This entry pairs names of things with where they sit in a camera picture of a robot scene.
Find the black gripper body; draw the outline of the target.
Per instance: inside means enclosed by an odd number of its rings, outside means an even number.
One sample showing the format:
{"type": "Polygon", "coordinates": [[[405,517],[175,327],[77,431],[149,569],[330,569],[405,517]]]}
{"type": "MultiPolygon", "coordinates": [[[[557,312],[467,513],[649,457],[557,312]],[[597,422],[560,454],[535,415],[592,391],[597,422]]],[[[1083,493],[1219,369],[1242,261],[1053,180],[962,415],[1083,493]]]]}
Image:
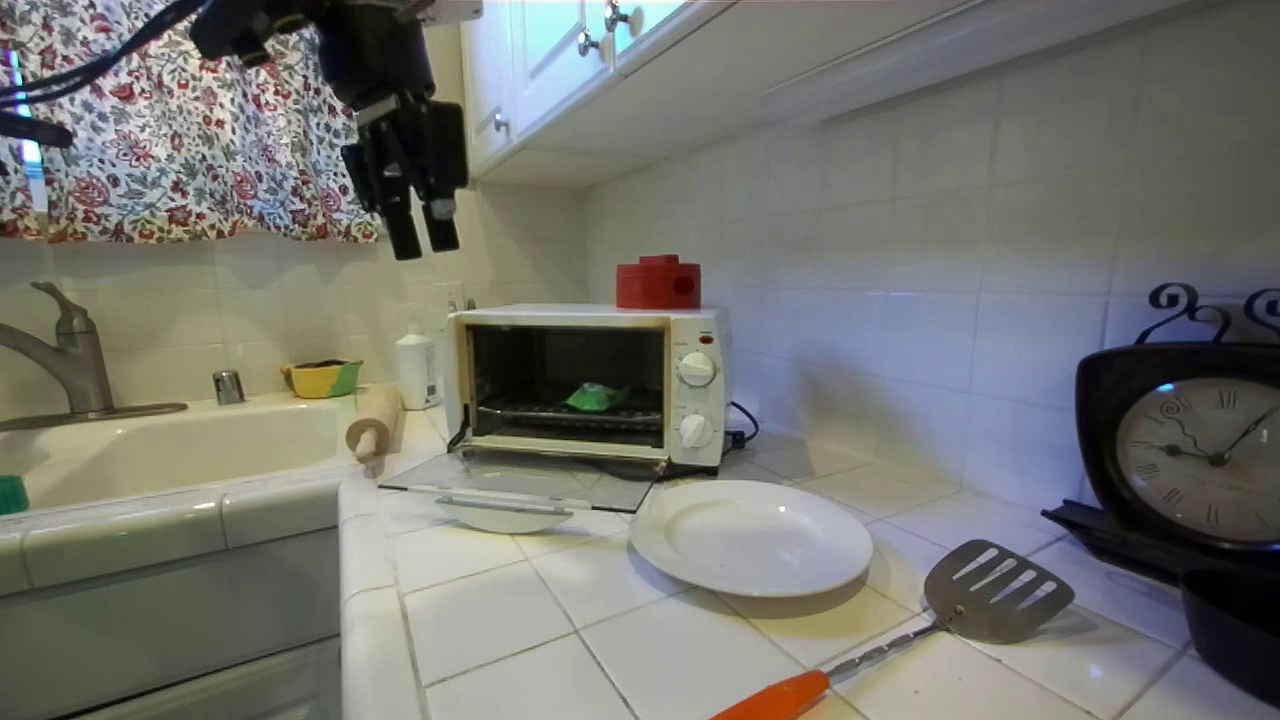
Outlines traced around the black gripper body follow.
{"type": "Polygon", "coordinates": [[[420,22],[397,6],[332,0],[316,28],[323,82],[357,119],[343,148],[357,199],[384,212],[408,193],[432,204],[463,188],[463,118],[437,97],[420,22]]]}

